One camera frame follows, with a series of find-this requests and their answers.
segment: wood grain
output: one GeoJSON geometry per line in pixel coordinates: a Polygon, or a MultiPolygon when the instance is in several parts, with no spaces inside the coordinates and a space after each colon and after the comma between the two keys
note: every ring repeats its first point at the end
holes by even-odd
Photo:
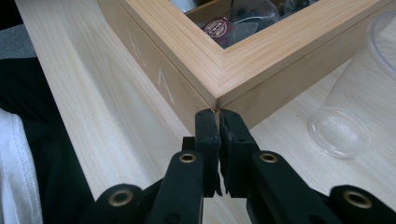
{"type": "Polygon", "coordinates": [[[117,1],[99,0],[98,3],[123,45],[187,129],[194,133],[192,115],[210,106],[117,1]]]}
{"type": "MultiPolygon", "coordinates": [[[[237,111],[247,118],[248,127],[344,63],[362,46],[368,22],[380,12],[396,8],[391,0],[319,1],[238,44],[219,49],[169,1],[113,1],[119,1],[126,16],[139,25],[137,32],[147,34],[142,42],[157,45],[167,58],[152,61],[172,63],[210,107],[237,111]]],[[[205,6],[222,3],[212,1],[205,6]]],[[[117,19],[116,24],[124,21],[117,19]]],[[[170,79],[178,83],[182,77],[170,79]]],[[[170,91],[180,95],[193,92],[183,92],[177,86],[170,91]]],[[[193,117],[196,107],[191,102],[182,106],[190,114],[180,115],[181,109],[174,109],[191,129],[185,120],[193,117]]]]}
{"type": "MultiPolygon", "coordinates": [[[[119,183],[145,188],[163,176],[190,135],[94,0],[17,0],[29,36],[94,198],[119,183]]],[[[323,103],[338,68],[251,129],[261,150],[281,154],[307,184],[369,190],[396,209],[395,146],[355,160],[323,153],[309,116],[323,103]]],[[[205,200],[204,223],[249,223],[244,200],[205,200]]]]}
{"type": "Polygon", "coordinates": [[[371,16],[348,28],[325,44],[309,52],[260,85],[236,98],[224,108],[238,111],[252,128],[291,101],[301,92],[344,63],[365,46],[367,27],[374,18],[396,9],[396,2],[380,8],[371,16]]]}

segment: clear plastic cup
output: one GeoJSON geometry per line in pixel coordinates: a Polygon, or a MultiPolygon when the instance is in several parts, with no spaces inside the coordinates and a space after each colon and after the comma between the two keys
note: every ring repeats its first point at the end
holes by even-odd
{"type": "Polygon", "coordinates": [[[372,21],[366,47],[337,79],[308,128],[335,157],[353,158],[396,143],[396,11],[372,21]]]}
{"type": "Polygon", "coordinates": [[[170,0],[177,9],[183,13],[198,7],[199,5],[193,0],[170,0]]]}

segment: wooden frame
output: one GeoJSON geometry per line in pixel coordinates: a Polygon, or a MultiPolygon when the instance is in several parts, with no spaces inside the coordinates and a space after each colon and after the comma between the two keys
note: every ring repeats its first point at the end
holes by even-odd
{"type": "Polygon", "coordinates": [[[191,131],[193,114],[208,106],[234,110],[253,127],[352,57],[370,20],[396,8],[392,0],[320,0],[223,49],[167,0],[98,2],[191,131]]]}

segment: black clamp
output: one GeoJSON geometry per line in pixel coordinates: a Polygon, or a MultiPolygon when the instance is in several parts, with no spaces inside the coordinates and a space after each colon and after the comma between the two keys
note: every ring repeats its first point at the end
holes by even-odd
{"type": "Polygon", "coordinates": [[[371,193],[352,186],[329,197],[309,188],[272,151],[261,151],[239,114],[211,109],[195,115],[195,137],[184,137],[163,179],[147,189],[117,185],[106,190],[82,223],[202,223],[204,198],[226,193],[247,199],[251,223],[396,223],[396,213],[371,193]]]}

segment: white cloth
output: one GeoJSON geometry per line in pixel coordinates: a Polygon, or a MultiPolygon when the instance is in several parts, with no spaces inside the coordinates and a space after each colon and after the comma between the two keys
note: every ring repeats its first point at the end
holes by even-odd
{"type": "Polygon", "coordinates": [[[21,119],[0,108],[0,224],[43,223],[35,165],[21,119]]]}

